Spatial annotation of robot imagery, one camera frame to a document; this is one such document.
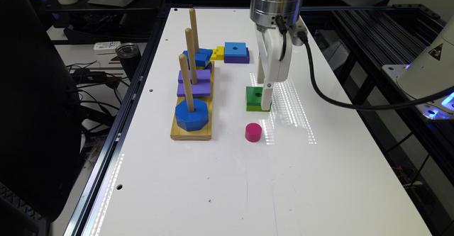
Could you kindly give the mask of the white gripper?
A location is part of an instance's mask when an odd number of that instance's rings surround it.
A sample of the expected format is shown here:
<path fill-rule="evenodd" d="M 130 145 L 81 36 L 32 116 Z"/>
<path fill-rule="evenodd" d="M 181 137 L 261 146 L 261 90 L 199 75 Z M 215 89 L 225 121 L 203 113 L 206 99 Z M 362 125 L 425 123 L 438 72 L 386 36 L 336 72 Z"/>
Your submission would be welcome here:
<path fill-rule="evenodd" d="M 292 37 L 281 34 L 278 28 L 268 28 L 264 33 L 256 30 L 255 35 L 259 49 L 257 83 L 264 83 L 261 109 L 270 110 L 273 83 L 286 81 L 289 74 Z"/>

